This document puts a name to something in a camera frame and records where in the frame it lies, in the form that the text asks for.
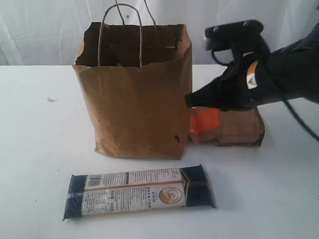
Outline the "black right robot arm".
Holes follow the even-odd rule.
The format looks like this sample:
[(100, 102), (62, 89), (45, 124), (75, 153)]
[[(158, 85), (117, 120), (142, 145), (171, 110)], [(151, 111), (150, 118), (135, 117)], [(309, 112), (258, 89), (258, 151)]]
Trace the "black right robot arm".
[(219, 77), (186, 95), (187, 107), (247, 111), (296, 98), (319, 101), (319, 28), (274, 52), (261, 36), (263, 28), (246, 20), (205, 29), (207, 50), (231, 50), (233, 60)]

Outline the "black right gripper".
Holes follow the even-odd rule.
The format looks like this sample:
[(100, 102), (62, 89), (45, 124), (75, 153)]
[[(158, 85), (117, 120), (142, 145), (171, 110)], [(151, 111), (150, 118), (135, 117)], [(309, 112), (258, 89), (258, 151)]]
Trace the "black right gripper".
[(247, 111), (274, 102), (274, 85), (255, 54), (244, 56), (239, 68), (230, 65), (218, 79), (185, 96), (188, 108), (209, 107)]

